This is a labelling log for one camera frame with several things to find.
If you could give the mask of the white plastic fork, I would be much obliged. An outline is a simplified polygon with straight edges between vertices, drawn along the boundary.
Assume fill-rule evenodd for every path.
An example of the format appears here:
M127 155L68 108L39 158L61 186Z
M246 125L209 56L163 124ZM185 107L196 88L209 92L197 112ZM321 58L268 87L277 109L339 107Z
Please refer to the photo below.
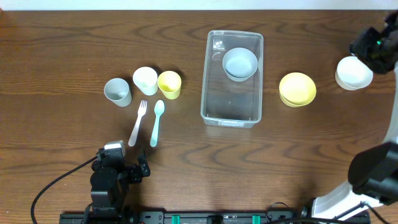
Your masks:
M135 125L133 127L132 133L131 133L130 138L128 140L128 146L130 146L130 147L133 147L136 144L137 135L138 135L138 132L139 132L139 127L140 127L140 124L141 124L141 120L142 120L142 117L146 114L146 111L147 111L147 101L146 100L142 100L140 105L139 105L138 111L137 111L136 123L135 123Z

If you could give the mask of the clear plastic storage container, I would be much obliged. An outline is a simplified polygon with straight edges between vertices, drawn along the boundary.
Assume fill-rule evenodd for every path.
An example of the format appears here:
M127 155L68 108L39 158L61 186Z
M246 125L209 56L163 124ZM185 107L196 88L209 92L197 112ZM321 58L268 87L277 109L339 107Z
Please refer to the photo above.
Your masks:
M242 47L258 59L256 73L243 82L227 77L222 61L227 51ZM212 30L206 41L200 114L212 126L252 128L262 117L264 38L255 32Z

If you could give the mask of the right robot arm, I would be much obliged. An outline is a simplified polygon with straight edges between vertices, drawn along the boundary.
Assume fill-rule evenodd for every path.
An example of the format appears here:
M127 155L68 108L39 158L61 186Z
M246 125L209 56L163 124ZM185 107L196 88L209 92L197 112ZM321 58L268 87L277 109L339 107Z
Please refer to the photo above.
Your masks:
M386 17L385 27L370 27L354 40L351 54L380 74L397 71L397 13ZM397 202L397 104L381 145L357 154L348 179L330 193L317 197L302 210L299 223L359 223L354 217L369 209Z

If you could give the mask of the mint green plastic spoon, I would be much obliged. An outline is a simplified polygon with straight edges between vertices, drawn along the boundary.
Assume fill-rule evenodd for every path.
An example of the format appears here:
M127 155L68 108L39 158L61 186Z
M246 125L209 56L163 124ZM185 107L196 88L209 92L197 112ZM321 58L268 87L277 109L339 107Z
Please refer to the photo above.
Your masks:
M152 135L150 138L150 146L151 147L156 147L156 145L158 143L160 117L163 115L164 112L165 112L165 103L162 100L158 100L154 107L155 122L154 122L154 127L152 130Z

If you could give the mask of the white plastic cup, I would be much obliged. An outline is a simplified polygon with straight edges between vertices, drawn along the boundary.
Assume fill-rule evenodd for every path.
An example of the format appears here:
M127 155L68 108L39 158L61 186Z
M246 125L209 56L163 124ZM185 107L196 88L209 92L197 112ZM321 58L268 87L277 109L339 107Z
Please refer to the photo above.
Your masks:
M140 91L147 95L152 96L156 94L158 90L157 85L157 72L150 67L138 68L132 76L134 84L140 89Z

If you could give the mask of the yellow plastic bowl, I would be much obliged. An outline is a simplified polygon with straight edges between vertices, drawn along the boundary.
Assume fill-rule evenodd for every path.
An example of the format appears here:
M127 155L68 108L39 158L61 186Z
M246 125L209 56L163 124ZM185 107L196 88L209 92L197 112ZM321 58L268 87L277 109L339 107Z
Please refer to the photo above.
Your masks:
M285 75L279 83L279 96L290 107L311 103L317 94L315 82L306 74L293 72Z

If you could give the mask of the white plastic bowl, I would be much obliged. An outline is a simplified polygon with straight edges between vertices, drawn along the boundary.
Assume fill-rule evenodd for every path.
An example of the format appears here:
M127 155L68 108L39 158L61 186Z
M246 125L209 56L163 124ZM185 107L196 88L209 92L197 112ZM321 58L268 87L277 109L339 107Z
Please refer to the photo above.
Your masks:
M345 90L358 90L367 87L373 80L371 71L355 56L349 56L338 62L335 80Z

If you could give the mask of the grey plastic cup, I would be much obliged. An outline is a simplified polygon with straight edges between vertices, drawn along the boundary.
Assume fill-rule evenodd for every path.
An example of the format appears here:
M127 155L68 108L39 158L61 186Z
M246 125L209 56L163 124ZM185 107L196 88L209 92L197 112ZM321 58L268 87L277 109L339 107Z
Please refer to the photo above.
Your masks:
M122 78L109 80L104 86L104 95L120 107L126 107L132 101L129 84Z

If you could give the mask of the grey plastic bowl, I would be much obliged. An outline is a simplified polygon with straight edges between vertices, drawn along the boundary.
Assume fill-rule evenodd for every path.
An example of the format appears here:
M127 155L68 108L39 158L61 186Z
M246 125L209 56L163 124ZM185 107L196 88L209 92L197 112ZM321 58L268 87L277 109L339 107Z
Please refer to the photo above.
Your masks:
M243 82L256 73L258 59L249 49L238 47L226 52L222 65L228 78L235 82Z

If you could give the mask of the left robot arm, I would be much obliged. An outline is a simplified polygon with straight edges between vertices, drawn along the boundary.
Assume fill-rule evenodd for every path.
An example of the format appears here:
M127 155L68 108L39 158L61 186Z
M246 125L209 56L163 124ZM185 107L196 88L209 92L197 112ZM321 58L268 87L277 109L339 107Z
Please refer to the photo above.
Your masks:
M140 149L137 164L125 165L122 149L102 148L96 153L91 165L94 173L90 178L91 199L94 216L121 218L129 186L138 184L150 176L150 168L143 148Z

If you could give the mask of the yellow plastic cup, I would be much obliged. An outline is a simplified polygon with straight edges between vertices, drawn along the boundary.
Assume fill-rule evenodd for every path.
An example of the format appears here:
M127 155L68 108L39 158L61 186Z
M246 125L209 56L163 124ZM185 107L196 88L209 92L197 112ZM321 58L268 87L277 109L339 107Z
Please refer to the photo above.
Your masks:
M177 72L162 72L157 80L158 87L169 100L177 99L180 95L182 79Z

